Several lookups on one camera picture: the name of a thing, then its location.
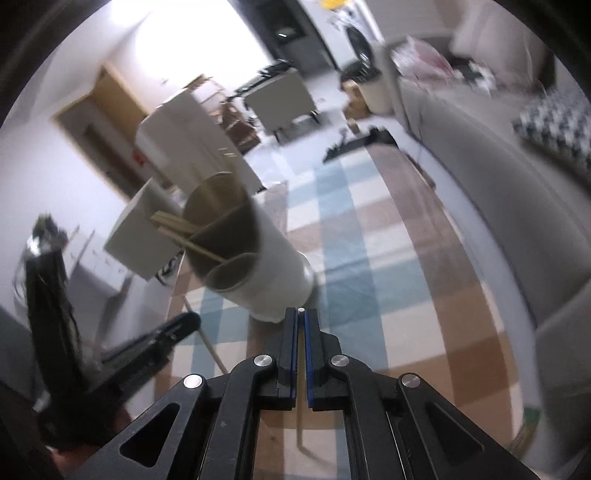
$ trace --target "checkered tablecloth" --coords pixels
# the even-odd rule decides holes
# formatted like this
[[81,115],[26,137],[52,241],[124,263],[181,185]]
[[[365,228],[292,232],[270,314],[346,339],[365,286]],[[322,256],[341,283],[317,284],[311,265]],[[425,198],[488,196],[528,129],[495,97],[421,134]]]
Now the checkered tablecloth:
[[[310,306],[343,353],[386,375],[416,372],[497,441],[513,438],[521,394],[495,302],[437,196],[403,153],[384,145],[360,149],[258,201],[310,260],[319,284]],[[182,295],[229,369],[260,353],[264,339],[281,329],[204,288],[186,262],[169,317],[183,310]],[[176,347],[157,394],[191,372],[220,374],[195,335]],[[263,412],[255,478],[349,478],[342,415],[307,410],[303,448],[296,446],[295,417]]]

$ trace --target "plastic bag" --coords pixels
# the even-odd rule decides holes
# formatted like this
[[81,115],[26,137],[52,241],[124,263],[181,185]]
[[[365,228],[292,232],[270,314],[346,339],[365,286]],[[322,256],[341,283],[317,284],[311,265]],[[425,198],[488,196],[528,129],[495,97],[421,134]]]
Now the plastic bag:
[[407,37],[404,44],[392,52],[392,61],[400,75],[418,80],[453,78],[449,62],[433,46],[423,40]]

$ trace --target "sofa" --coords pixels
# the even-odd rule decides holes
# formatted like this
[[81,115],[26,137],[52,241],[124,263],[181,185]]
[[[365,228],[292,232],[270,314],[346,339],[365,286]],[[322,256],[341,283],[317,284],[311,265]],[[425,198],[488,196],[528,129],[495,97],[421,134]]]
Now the sofa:
[[[452,31],[412,36],[451,56]],[[591,439],[589,187],[513,132],[532,93],[487,95],[461,82],[401,77],[391,51],[405,41],[373,45],[395,115],[456,179],[502,248],[535,323],[544,408],[561,424],[555,440],[568,458]],[[539,77],[546,87],[576,85],[551,54]]]

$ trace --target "chopstick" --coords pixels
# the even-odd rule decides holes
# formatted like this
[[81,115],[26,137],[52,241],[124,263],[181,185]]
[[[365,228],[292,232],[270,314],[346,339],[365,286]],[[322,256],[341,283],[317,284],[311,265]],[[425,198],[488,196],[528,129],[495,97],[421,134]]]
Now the chopstick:
[[204,255],[205,257],[209,257],[212,260],[215,260],[216,262],[223,263],[226,261],[225,259],[223,259],[219,255],[213,254],[209,250],[206,250],[205,248],[200,247],[199,245],[196,245],[193,242],[190,242],[185,237],[180,236],[177,233],[174,233],[172,230],[169,230],[165,226],[158,227],[158,231],[160,233],[162,233],[163,235],[166,235],[166,236],[170,237],[171,239],[175,240],[179,245],[181,245],[185,248],[188,248],[189,250],[193,250],[194,252],[197,252],[198,254]]
[[177,231],[179,233],[187,233],[189,235],[192,235],[197,230],[199,230],[198,225],[188,222],[181,217],[177,217],[172,213],[158,211],[152,215],[151,219],[154,222],[159,223],[160,225],[170,228],[171,230]]

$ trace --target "white floor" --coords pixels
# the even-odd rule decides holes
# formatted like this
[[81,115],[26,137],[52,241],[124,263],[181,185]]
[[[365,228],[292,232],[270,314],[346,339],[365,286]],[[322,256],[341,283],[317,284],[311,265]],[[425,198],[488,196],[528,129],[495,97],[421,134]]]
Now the white floor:
[[[246,155],[248,163],[267,187],[310,168],[322,166],[326,149],[340,141],[340,130],[346,127],[342,109],[347,97],[338,88],[338,74],[328,73],[309,80],[307,84],[321,112],[321,125],[302,117],[286,132],[281,145],[272,135],[262,134],[261,144]],[[417,160],[435,181],[436,193],[462,232],[468,254],[496,300],[511,341],[521,386],[521,391],[515,393],[518,397],[515,398],[516,403],[541,405],[535,363],[534,323],[513,273],[486,223],[453,177],[426,148],[404,131],[393,116],[372,116],[358,121],[358,124],[362,130],[367,130],[370,125],[385,127],[399,148]],[[524,462],[531,468],[555,471],[560,462],[553,457],[553,449],[549,447],[553,444],[553,435],[542,420],[536,440]]]

